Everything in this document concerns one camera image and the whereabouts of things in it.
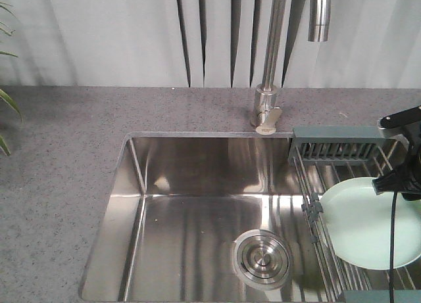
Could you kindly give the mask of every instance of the gray speckled countertop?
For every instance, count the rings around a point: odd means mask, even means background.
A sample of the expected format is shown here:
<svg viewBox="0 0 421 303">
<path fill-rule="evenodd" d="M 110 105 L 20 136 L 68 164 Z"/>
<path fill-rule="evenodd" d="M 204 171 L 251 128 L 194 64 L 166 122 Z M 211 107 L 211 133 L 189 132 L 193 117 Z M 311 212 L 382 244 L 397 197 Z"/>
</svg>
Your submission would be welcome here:
<svg viewBox="0 0 421 303">
<path fill-rule="evenodd" d="M 6 87 L 0 103 L 0 302 L 82 302 L 78 287 L 131 131 L 250 132 L 253 89 Z M 278 131 L 368 125 L 421 89 L 285 89 Z"/>
</svg>

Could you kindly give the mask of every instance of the white curtain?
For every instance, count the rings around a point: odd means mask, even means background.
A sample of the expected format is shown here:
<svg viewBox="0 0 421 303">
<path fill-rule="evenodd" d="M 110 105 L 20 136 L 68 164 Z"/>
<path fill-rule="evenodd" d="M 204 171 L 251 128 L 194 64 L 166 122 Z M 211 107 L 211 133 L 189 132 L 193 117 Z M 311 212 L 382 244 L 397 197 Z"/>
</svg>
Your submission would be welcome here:
<svg viewBox="0 0 421 303">
<path fill-rule="evenodd" d="M 0 50 L 19 56 L 0 56 L 2 85 L 250 87 L 262 79 L 272 0 L 0 1 L 18 17 L 0 11 L 16 30 Z M 332 0 L 326 43 L 307 42 L 309 0 L 285 8 L 275 85 L 421 87 L 421 0 Z"/>
<path fill-rule="evenodd" d="M 284 87 L 421 88 L 421 0 L 332 0 L 325 43 L 308 21 L 305 0 Z"/>
</svg>

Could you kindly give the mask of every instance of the metal wire rack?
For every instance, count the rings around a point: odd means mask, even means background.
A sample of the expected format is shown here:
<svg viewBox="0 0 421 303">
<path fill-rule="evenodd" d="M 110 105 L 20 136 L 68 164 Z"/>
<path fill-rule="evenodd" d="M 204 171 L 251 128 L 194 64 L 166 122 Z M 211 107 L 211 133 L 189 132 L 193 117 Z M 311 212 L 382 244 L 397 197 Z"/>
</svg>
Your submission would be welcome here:
<svg viewBox="0 0 421 303">
<path fill-rule="evenodd" d="M 367 139 L 335 143 L 317 143 L 314 139 L 292 142 L 290 162 L 297 170 L 303 194 L 302 209 L 330 302 L 338 301 L 344 291 L 386 290 L 389 274 L 388 271 L 354 266 L 335 255 L 326 225 L 319 216 L 322 212 L 319 197 L 340 181 L 383 175 L 399 164 L 405 153 L 405 147 L 396 140 L 387 140 L 384 144 Z M 420 270 L 420 259 L 395 269 L 395 288 L 421 289 Z"/>
</svg>

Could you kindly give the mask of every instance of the sink drain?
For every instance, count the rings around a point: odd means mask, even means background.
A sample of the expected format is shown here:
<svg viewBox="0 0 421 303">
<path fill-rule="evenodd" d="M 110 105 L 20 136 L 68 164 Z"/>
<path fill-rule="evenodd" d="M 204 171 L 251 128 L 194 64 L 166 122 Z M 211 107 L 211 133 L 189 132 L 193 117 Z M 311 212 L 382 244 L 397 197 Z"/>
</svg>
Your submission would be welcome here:
<svg viewBox="0 0 421 303">
<path fill-rule="evenodd" d="M 241 234 L 234 243 L 234 269 L 244 283 L 259 290 L 284 285 L 291 267 L 284 241 L 269 231 L 254 229 Z"/>
</svg>

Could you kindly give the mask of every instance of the faucet spout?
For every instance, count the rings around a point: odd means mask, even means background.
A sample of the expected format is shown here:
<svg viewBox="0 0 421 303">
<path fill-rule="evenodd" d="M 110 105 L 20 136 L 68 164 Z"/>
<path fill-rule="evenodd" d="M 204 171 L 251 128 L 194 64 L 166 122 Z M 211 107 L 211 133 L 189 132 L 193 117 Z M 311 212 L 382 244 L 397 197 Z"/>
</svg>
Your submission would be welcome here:
<svg viewBox="0 0 421 303">
<path fill-rule="evenodd" d="M 330 0 L 310 0 L 309 41 L 327 41 L 329 25 Z"/>
</svg>

